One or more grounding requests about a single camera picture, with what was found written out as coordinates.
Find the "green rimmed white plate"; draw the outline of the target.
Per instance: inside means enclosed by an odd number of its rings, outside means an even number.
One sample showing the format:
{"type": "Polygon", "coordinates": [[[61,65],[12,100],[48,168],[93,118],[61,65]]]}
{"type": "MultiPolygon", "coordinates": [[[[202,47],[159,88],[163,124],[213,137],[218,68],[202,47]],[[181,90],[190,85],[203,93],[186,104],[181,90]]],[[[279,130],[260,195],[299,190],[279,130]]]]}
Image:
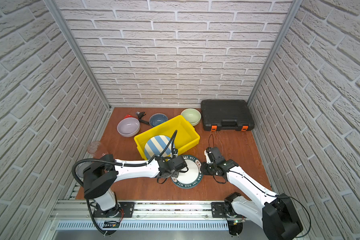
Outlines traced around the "green rimmed white plate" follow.
{"type": "Polygon", "coordinates": [[[181,189],[192,189],[203,179],[202,163],[192,155],[183,155],[183,158],[187,163],[188,170],[183,168],[182,171],[185,173],[179,173],[177,178],[172,178],[172,182],[181,189]]]}

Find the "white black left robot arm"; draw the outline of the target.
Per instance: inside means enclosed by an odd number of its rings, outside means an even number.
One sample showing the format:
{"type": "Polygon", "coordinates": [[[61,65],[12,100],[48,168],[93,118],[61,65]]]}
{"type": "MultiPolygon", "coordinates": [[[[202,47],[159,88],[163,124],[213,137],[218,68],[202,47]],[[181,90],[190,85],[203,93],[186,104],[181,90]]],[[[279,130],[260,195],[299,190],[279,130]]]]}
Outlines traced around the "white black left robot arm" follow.
{"type": "Polygon", "coordinates": [[[103,212],[117,205],[111,186],[115,182],[135,178],[167,179],[189,170],[182,156],[175,158],[154,155],[148,161],[122,161],[105,155],[91,160],[83,171],[83,188],[86,200],[95,200],[103,212]]]}

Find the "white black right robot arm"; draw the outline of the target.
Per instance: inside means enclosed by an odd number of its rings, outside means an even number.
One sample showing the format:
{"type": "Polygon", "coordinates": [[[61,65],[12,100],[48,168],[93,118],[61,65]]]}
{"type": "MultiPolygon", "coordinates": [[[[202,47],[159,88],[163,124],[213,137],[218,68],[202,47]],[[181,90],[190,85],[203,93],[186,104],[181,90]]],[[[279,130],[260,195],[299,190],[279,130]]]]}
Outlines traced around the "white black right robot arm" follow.
{"type": "Polygon", "coordinates": [[[242,216],[261,227],[269,240],[292,240],[303,231],[303,224],[290,197],[278,195],[255,181],[233,160],[202,163],[206,176],[223,177],[247,197],[233,193],[224,199],[226,217],[242,216]]]}

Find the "yellow plastic bin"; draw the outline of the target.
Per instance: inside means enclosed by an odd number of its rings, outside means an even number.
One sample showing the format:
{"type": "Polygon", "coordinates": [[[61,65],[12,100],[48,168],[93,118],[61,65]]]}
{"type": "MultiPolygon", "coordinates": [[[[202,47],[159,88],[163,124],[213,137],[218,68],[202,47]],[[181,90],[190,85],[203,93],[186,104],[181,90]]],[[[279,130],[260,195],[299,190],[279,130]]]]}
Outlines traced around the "yellow plastic bin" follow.
{"type": "Polygon", "coordinates": [[[134,137],[141,157],[148,160],[144,148],[149,139],[158,135],[170,138],[175,130],[178,131],[175,147],[178,149],[179,154],[184,154],[199,144],[200,136],[195,128],[183,116],[179,115],[134,137]]]}

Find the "dark blue glazed bowl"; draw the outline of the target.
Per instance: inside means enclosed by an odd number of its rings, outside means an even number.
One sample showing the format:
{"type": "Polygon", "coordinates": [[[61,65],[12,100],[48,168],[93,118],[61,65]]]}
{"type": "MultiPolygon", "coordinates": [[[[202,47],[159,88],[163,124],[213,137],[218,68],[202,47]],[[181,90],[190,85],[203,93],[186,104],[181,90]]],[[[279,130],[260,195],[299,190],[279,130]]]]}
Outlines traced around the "dark blue glazed bowl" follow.
{"type": "Polygon", "coordinates": [[[168,121],[168,117],[165,115],[165,114],[162,114],[162,113],[157,113],[157,114],[154,114],[150,117],[149,119],[149,124],[151,127],[156,127],[162,123],[165,123],[166,121],[168,121]]]}

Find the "black plastic tool case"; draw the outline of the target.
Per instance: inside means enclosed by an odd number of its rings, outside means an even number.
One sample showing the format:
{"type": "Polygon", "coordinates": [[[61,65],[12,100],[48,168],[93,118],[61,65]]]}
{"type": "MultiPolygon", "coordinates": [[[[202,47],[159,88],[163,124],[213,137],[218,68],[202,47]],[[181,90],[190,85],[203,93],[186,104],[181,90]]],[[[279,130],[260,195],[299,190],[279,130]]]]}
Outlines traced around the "black plastic tool case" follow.
{"type": "Polygon", "coordinates": [[[203,129],[252,131],[255,127],[248,104],[244,100],[203,100],[201,102],[203,129]]]}

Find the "pale green ceramic bowl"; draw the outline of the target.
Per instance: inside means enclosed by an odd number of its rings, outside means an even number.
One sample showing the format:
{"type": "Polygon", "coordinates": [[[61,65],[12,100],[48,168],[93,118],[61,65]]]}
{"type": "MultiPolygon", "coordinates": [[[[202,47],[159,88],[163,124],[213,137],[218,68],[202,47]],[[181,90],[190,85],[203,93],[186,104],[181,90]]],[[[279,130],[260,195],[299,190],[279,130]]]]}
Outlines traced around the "pale green ceramic bowl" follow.
{"type": "Polygon", "coordinates": [[[185,118],[193,127],[201,121],[202,115],[196,109],[185,109],[181,112],[181,116],[185,118]]]}

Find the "lavender ceramic bowl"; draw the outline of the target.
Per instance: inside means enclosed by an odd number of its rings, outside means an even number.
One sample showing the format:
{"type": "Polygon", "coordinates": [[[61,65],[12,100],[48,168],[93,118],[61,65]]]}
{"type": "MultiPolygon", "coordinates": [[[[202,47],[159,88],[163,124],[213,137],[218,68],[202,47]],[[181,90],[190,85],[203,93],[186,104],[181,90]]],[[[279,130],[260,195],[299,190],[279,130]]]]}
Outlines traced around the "lavender ceramic bowl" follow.
{"type": "Polygon", "coordinates": [[[117,126],[117,131],[122,137],[133,137],[140,131],[141,125],[136,118],[125,118],[117,126]]]}

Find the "clear pink plastic cup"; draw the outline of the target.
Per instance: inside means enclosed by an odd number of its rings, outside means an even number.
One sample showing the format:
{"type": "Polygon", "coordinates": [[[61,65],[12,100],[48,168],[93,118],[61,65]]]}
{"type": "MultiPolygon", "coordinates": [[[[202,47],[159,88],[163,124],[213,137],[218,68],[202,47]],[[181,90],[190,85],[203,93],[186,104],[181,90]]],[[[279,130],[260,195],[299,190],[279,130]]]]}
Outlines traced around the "clear pink plastic cup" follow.
{"type": "Polygon", "coordinates": [[[91,142],[87,147],[87,153],[94,159],[101,159],[103,156],[109,154],[105,145],[100,141],[91,142]]]}

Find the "black handled tool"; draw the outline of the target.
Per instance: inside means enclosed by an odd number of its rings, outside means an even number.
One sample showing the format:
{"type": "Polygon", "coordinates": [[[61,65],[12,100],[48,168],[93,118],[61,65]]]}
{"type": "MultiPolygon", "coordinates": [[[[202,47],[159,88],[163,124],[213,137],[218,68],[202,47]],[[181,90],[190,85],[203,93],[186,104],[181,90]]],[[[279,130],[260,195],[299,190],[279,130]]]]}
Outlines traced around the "black handled tool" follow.
{"type": "Polygon", "coordinates": [[[143,123],[145,125],[150,125],[149,121],[143,120],[143,117],[146,115],[146,112],[136,112],[136,115],[140,123],[143,123]]]}

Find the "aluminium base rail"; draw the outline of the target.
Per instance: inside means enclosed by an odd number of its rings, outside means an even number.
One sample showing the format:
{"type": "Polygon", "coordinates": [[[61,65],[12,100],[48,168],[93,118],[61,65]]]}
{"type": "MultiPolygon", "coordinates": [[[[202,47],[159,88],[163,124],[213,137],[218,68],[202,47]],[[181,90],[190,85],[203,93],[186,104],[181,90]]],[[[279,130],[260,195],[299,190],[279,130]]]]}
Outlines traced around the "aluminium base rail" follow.
{"type": "Polygon", "coordinates": [[[211,201],[121,201],[123,209],[113,218],[93,213],[93,224],[86,201],[58,201],[49,218],[51,231],[227,231],[247,222],[262,225],[262,213],[224,213],[223,202],[211,201]]]}

